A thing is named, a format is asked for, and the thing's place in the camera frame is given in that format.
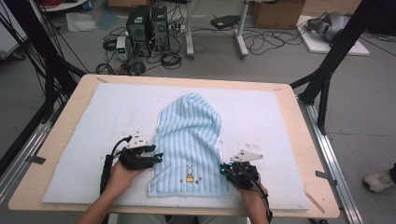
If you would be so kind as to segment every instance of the table leg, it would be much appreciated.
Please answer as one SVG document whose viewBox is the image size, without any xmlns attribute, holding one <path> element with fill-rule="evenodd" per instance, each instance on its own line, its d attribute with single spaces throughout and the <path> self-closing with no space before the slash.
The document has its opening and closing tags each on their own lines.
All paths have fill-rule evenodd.
<svg viewBox="0 0 396 224">
<path fill-rule="evenodd" d="M 245 45 L 244 38 L 242 37 L 242 32 L 244 31 L 245 25 L 245 18 L 247 17 L 248 13 L 248 1 L 244 1 L 242 4 L 242 11 L 241 11 L 241 20 L 239 22 L 239 28 L 235 30 L 236 41 L 238 42 L 238 46 L 241 49 L 241 58 L 248 56 L 248 49 Z"/>
<path fill-rule="evenodd" d="M 192 33 L 191 33 L 191 19 L 192 15 L 190 15 L 190 6 L 191 0 L 187 0 L 187 23 L 186 23 L 186 47 L 187 47 L 187 56 L 191 59 L 194 58 L 194 46 L 192 44 Z"/>
</svg>

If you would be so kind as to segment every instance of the embroidered character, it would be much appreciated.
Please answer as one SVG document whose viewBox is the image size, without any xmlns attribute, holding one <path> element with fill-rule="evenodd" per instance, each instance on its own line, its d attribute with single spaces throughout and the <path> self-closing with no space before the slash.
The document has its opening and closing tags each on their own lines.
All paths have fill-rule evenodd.
<svg viewBox="0 0 396 224">
<path fill-rule="evenodd" d="M 187 182 L 187 183 L 192 183 L 192 182 L 194 182 L 194 177 L 192 176 L 192 166 L 187 166 L 187 177 L 186 177 L 186 182 Z"/>
</svg>

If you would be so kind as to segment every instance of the striped towel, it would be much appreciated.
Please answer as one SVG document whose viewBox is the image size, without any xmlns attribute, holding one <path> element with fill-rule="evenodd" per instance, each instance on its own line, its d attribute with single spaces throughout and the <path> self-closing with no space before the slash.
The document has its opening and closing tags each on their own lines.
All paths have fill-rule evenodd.
<svg viewBox="0 0 396 224">
<path fill-rule="evenodd" d="M 163 162 L 153 167 L 148 196 L 224 196 L 231 185 L 219 173 L 219 113 L 200 95 L 185 95 L 160 115 L 154 145 Z"/>
</svg>

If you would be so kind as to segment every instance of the white board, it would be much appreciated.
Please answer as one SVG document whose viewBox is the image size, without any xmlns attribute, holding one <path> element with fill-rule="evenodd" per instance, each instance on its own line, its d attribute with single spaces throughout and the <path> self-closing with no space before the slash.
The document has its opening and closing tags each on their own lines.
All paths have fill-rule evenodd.
<svg viewBox="0 0 396 224">
<path fill-rule="evenodd" d="M 310 16 L 300 16 L 297 25 L 312 19 Z M 304 25 L 297 27 L 299 33 L 303 33 L 303 41 L 310 53 L 328 53 L 330 51 L 329 43 L 317 35 L 315 31 L 305 31 Z M 368 56 L 370 52 L 361 44 L 356 41 L 355 45 L 350 49 L 347 55 Z"/>
<path fill-rule="evenodd" d="M 218 146 L 222 161 L 229 162 L 241 149 L 262 154 L 264 159 L 252 164 L 257 166 L 262 183 L 270 191 L 271 208 L 308 209 L 273 92 L 109 83 L 96 89 L 60 158 L 43 203 L 93 203 L 99 196 L 105 155 L 129 134 L 139 132 L 151 141 L 160 112 L 188 93 L 201 94 L 221 114 L 223 130 Z M 236 190 L 228 197 L 149 197 L 151 178 L 151 170 L 138 176 L 116 204 L 241 207 Z"/>
</svg>

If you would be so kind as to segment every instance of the cardboard box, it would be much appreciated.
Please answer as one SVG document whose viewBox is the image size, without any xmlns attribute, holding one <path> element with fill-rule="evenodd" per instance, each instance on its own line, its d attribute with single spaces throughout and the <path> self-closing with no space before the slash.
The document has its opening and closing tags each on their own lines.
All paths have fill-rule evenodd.
<svg viewBox="0 0 396 224">
<path fill-rule="evenodd" d="M 131 11 L 135 5 L 151 6 L 151 0 L 108 0 L 108 6 L 115 11 Z"/>
<path fill-rule="evenodd" d="M 353 15 L 361 0 L 306 0 L 302 15 L 320 16 L 323 12 L 338 11 Z"/>
<path fill-rule="evenodd" d="M 255 3 L 251 18 L 257 28 L 294 29 L 305 0 L 280 0 L 275 4 Z"/>
</svg>

